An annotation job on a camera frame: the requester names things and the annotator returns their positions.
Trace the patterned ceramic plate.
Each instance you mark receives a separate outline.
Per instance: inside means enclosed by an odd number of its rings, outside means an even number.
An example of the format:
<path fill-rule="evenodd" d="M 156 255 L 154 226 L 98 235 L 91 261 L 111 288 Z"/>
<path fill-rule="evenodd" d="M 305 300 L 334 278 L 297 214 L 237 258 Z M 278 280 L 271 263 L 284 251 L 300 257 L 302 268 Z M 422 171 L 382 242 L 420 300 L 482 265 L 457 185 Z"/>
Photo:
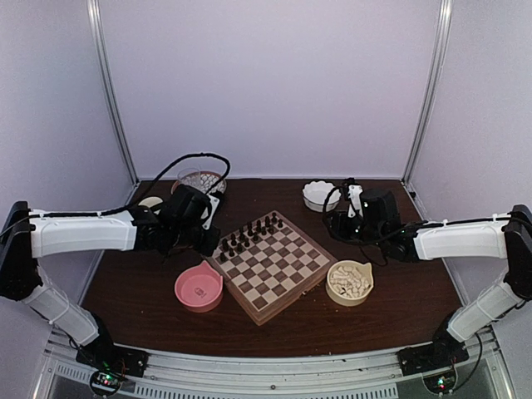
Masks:
<path fill-rule="evenodd" d="M 199 189 L 199 191 L 201 191 L 204 194 L 207 194 L 207 193 L 211 193 L 211 194 L 221 193 L 221 194 L 223 194 L 226 191 L 227 185 L 226 185 L 226 182 L 224 180 L 221 180 L 217 185 L 215 184 L 219 180 L 221 175 L 219 175 L 217 173 L 214 173 L 212 171 L 202 171 L 201 170 L 200 172 L 201 172 L 201 183 L 202 183 L 202 186 Z M 170 189 L 170 193 L 173 194 L 175 192 L 175 190 L 180 185 L 181 184 L 179 183 L 178 178 L 177 178 L 177 180 L 174 182 L 174 184 L 172 185 L 172 187 Z"/>

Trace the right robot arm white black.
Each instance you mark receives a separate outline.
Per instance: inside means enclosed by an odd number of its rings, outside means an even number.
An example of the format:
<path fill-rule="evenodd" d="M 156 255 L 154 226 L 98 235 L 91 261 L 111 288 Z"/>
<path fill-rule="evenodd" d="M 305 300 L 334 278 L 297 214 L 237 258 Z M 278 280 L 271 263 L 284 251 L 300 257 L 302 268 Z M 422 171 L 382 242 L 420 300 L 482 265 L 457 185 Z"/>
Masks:
<path fill-rule="evenodd" d="M 526 205 L 484 218 L 404 223 L 389 190 L 335 186 L 326 196 L 335 194 L 347 201 L 347 209 L 330 210 L 324 204 L 321 214 L 328 233 L 339 242 L 376 247 L 383 258 L 403 263 L 441 259 L 454 284 L 463 281 L 459 266 L 500 266 L 494 281 L 439 327 L 426 349 L 432 366 L 445 366 L 475 333 L 531 300 L 531 210 Z"/>

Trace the white scalloped bowl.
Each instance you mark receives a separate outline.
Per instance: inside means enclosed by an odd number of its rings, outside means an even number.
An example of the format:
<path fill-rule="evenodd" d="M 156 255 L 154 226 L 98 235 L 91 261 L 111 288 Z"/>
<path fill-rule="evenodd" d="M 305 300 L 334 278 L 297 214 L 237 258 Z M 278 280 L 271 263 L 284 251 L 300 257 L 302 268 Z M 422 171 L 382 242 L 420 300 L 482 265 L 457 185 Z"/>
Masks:
<path fill-rule="evenodd" d="M 303 202 L 310 210 L 322 213 L 325 199 L 334 188 L 333 183 L 324 180 L 311 181 L 303 187 Z M 329 197 L 327 211 L 335 209 L 340 199 L 341 193 L 334 191 Z"/>

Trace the wooden chess board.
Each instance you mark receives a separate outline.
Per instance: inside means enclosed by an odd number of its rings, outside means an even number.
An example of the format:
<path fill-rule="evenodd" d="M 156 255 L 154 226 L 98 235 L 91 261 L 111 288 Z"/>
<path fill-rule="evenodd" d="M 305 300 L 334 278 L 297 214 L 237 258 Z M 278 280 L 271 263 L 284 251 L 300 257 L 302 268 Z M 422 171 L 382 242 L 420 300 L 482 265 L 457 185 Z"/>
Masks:
<path fill-rule="evenodd" d="M 239 229 L 236 229 L 220 239 L 213 255 L 205 259 L 222 275 L 225 287 L 258 326 L 276 317 L 321 283 L 329 268 L 337 262 L 332 254 L 284 215 L 273 212 L 278 214 L 278 221 L 284 221 L 283 229 L 271 220 L 275 233 L 267 232 L 263 238 L 260 232 L 259 241 L 255 243 L 253 236 L 247 235 L 246 224 L 244 234 L 250 240 L 250 246 L 244 247 L 241 254 L 236 252 L 237 245 L 233 247 L 230 243 L 231 234 L 235 234 L 237 244 L 244 246 L 244 241 L 239 241 Z M 251 221 L 254 233 L 257 220 L 262 221 L 263 228 L 265 216 L 272 219 L 273 212 Z M 234 257 L 229 257 L 229 250 L 223 251 L 224 239 L 234 250 Z M 224 263 L 220 262 L 222 253 L 228 259 Z"/>

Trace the aluminium frame post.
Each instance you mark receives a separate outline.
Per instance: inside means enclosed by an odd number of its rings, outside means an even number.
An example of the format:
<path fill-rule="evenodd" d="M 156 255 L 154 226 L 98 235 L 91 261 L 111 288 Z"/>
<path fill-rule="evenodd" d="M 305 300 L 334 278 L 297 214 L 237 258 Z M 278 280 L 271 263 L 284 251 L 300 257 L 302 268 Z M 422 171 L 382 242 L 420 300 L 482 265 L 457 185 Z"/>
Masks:
<path fill-rule="evenodd" d="M 111 68 L 106 50 L 103 23 L 101 20 L 100 2 L 97 0 L 87 0 L 86 5 L 112 130 L 117 141 L 122 161 L 129 176 L 129 180 L 133 185 L 137 185 L 139 183 L 139 178 L 136 173 L 131 150 L 126 139 L 126 133 L 124 131 L 118 101 L 116 98 L 116 91 L 112 81 Z"/>
<path fill-rule="evenodd" d="M 431 64 L 426 82 L 425 94 L 421 102 L 421 111 L 416 124 L 416 131 L 411 145 L 410 154 L 402 176 L 402 183 L 411 184 L 416 164 L 430 123 L 431 113 L 436 101 L 437 87 L 445 64 L 450 38 L 453 1 L 441 0 L 436 35 L 432 51 Z"/>

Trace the left aluminium frame post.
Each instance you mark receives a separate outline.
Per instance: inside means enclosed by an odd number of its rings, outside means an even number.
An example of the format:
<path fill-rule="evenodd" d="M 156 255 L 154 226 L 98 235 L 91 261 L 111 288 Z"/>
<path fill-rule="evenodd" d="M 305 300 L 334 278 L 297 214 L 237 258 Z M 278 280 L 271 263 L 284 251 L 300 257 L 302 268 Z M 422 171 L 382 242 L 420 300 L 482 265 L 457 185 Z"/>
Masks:
<path fill-rule="evenodd" d="M 124 131 L 118 101 L 116 98 L 116 91 L 112 81 L 111 68 L 106 50 L 103 23 L 101 20 L 100 2 L 97 0 L 87 0 L 86 5 L 112 130 L 117 141 L 122 161 L 129 176 L 129 180 L 133 185 L 137 185 L 139 183 L 139 178 L 136 173 L 131 150 L 126 139 L 126 133 Z"/>

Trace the cream spouted bowl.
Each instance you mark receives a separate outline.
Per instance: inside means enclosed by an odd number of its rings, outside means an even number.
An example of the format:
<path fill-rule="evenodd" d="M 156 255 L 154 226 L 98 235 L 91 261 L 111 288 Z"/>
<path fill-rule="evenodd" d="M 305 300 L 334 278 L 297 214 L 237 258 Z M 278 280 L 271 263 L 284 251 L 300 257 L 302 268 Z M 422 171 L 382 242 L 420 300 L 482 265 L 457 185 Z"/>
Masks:
<path fill-rule="evenodd" d="M 372 265 L 352 260 L 336 262 L 328 270 L 326 293 L 335 303 L 356 307 L 364 303 L 374 288 Z"/>

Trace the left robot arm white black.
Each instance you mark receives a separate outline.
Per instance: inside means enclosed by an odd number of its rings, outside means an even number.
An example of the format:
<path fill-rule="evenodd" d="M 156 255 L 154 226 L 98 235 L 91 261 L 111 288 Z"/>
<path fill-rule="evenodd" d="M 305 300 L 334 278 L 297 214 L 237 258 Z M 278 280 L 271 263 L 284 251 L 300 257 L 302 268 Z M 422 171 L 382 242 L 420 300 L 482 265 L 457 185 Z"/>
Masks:
<path fill-rule="evenodd" d="M 1 232 L 1 295 L 26 304 L 67 333 L 102 369 L 120 360 L 105 324 L 52 282 L 45 267 L 105 251 L 193 249 L 210 256 L 219 241 L 213 218 L 217 195 L 184 185 L 155 205 L 144 202 L 105 211 L 48 212 L 13 205 Z"/>

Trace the right aluminium frame post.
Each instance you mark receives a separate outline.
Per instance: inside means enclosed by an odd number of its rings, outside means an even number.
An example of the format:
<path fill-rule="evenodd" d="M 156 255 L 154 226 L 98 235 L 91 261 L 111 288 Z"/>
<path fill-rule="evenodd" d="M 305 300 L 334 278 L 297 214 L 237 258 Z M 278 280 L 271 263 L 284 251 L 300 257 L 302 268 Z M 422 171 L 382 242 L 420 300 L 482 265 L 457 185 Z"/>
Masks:
<path fill-rule="evenodd" d="M 436 101 L 437 87 L 445 64 L 450 38 L 453 1 L 441 0 L 436 35 L 432 51 L 431 64 L 426 82 L 425 94 L 421 102 L 421 111 L 416 124 L 416 131 L 411 145 L 410 154 L 402 176 L 402 183 L 411 184 L 416 164 L 430 123 L 431 113 Z"/>

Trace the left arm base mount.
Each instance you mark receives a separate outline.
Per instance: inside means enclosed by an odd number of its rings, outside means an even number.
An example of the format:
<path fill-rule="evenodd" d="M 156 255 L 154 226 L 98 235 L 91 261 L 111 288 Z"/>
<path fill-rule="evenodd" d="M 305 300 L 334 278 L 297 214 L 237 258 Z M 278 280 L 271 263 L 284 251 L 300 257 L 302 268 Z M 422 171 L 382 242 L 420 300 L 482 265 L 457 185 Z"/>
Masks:
<path fill-rule="evenodd" d="M 115 345 L 112 340 L 98 337 L 83 346 L 72 338 L 76 361 L 95 369 L 89 377 L 89 388 L 99 397 L 116 394 L 128 377 L 143 377 L 149 354 L 146 351 Z"/>

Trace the clear drinking glass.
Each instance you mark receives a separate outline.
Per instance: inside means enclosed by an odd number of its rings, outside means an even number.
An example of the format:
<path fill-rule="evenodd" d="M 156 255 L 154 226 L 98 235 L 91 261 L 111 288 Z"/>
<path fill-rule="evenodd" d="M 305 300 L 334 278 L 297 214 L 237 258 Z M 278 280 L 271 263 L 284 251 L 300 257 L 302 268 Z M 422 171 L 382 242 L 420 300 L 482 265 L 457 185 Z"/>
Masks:
<path fill-rule="evenodd" d="M 199 190 L 202 186 L 201 172 L 196 167 L 185 168 L 178 173 L 178 181 L 181 185 L 188 185 Z"/>

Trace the cream ribbed mug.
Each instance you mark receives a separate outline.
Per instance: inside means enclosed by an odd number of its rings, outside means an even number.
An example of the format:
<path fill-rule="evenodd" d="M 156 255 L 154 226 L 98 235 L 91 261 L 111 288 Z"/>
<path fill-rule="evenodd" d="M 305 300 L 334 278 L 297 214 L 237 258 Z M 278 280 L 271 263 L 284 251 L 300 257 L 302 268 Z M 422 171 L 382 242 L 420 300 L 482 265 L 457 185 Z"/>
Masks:
<path fill-rule="evenodd" d="M 138 205 L 139 206 L 145 206 L 147 208 L 155 207 L 158 204 L 161 204 L 163 202 L 163 199 L 161 197 L 157 196 L 150 196 L 147 198 L 142 199 Z"/>

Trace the front aluminium rail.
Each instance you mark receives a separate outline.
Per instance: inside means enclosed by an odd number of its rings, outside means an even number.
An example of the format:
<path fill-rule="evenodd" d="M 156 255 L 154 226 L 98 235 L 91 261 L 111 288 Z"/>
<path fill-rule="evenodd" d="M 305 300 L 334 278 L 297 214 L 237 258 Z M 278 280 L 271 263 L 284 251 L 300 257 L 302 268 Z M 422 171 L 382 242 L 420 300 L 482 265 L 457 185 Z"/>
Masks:
<path fill-rule="evenodd" d="M 318 357 L 208 357 L 150 350 L 143 377 L 127 377 L 117 398 L 438 398 L 429 385 L 456 374 L 450 398 L 513 398 L 494 333 L 465 345 L 454 367 L 406 375 L 397 349 Z"/>

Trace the pink bowl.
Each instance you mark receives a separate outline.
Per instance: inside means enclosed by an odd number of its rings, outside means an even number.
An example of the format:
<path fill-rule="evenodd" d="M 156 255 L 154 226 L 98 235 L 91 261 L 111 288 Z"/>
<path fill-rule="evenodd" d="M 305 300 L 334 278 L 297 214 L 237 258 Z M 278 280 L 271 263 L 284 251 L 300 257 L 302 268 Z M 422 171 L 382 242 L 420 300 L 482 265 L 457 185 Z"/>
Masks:
<path fill-rule="evenodd" d="M 174 292 L 184 307 L 193 313 L 215 309 L 223 298 L 224 280 L 206 261 L 185 270 L 176 280 Z"/>

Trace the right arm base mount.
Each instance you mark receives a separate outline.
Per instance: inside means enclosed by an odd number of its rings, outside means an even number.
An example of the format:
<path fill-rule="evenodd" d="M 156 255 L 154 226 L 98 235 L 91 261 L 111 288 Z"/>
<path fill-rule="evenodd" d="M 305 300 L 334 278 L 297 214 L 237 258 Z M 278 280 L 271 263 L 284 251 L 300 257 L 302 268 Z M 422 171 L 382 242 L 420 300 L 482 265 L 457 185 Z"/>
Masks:
<path fill-rule="evenodd" d="M 420 374 L 428 392 L 443 396 L 458 385 L 456 365 L 467 361 L 469 353 L 460 344 L 432 342 L 417 347 L 405 347 L 397 353 L 404 377 Z"/>

